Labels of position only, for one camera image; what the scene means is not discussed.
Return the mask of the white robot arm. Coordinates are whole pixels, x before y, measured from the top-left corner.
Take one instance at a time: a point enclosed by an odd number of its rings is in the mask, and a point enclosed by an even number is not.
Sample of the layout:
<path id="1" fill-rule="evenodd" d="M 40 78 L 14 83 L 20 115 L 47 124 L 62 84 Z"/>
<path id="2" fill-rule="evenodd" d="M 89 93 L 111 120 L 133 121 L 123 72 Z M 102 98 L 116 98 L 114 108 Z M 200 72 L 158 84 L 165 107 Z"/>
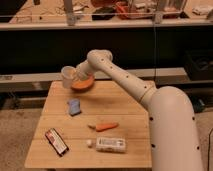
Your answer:
<path id="1" fill-rule="evenodd" d="M 77 76 L 85 80 L 102 71 L 148 111 L 152 171 L 204 171 L 189 97 L 179 88 L 157 88 L 139 79 L 113 64 L 112 58 L 108 50 L 91 50 L 77 65 Z"/>

